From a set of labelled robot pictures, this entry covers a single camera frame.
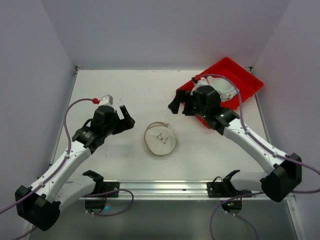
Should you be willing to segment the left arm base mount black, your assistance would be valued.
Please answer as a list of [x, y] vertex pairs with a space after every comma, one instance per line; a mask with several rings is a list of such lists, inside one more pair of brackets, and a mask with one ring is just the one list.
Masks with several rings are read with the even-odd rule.
[[85, 198], [84, 207], [88, 212], [101, 213], [106, 210], [107, 207], [107, 197], [106, 192], [114, 191], [120, 188], [120, 183], [117, 181], [107, 181], [101, 182], [99, 187], [96, 187], [90, 195], [102, 194], [98, 196], [98, 200], [92, 200], [88, 197]]

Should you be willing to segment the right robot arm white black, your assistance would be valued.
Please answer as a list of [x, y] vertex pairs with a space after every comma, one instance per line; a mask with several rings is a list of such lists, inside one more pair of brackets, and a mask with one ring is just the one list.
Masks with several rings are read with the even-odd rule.
[[202, 85], [195, 90], [179, 89], [168, 108], [177, 114], [180, 104], [186, 116], [200, 115], [210, 129], [240, 146], [263, 169], [263, 173], [241, 173], [233, 170], [221, 182], [208, 184], [212, 191], [209, 197], [235, 197], [263, 192], [271, 200], [279, 203], [302, 181], [302, 167], [290, 162], [301, 162], [301, 158], [273, 147], [263, 138], [242, 126], [240, 116], [230, 108], [221, 106], [219, 93], [210, 85]]

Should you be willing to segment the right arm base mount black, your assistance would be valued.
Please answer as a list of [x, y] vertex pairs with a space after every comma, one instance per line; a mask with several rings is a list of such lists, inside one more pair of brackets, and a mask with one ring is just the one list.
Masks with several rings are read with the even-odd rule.
[[[233, 170], [224, 178], [217, 176], [214, 180], [206, 183], [209, 198], [232, 198], [240, 195], [251, 194], [250, 190], [237, 190], [231, 183], [232, 177], [240, 170]], [[242, 209], [242, 198], [238, 197], [230, 202], [222, 204], [223, 210], [231, 214], [238, 214]]]

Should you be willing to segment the white bra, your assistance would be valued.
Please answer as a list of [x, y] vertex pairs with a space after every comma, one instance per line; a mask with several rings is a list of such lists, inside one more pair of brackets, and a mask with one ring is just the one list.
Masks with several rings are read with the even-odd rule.
[[224, 78], [208, 76], [206, 79], [209, 85], [219, 93], [222, 102], [228, 102], [237, 95], [235, 87]]

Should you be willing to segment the white mesh laundry bag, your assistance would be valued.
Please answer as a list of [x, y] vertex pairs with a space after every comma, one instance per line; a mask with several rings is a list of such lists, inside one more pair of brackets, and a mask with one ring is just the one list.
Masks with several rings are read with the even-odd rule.
[[162, 158], [175, 151], [179, 143], [179, 135], [170, 123], [155, 121], [145, 129], [143, 142], [149, 154]]

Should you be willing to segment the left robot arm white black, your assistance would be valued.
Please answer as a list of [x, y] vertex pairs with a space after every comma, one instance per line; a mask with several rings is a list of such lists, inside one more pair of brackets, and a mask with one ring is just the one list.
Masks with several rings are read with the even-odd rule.
[[104, 193], [104, 178], [88, 170], [78, 180], [67, 184], [74, 171], [104, 144], [110, 135], [130, 130], [135, 120], [125, 105], [120, 106], [123, 118], [111, 105], [100, 105], [93, 117], [73, 135], [63, 155], [29, 187], [20, 186], [15, 192], [17, 214], [42, 231], [49, 230], [61, 212], [81, 197], [110, 196]]

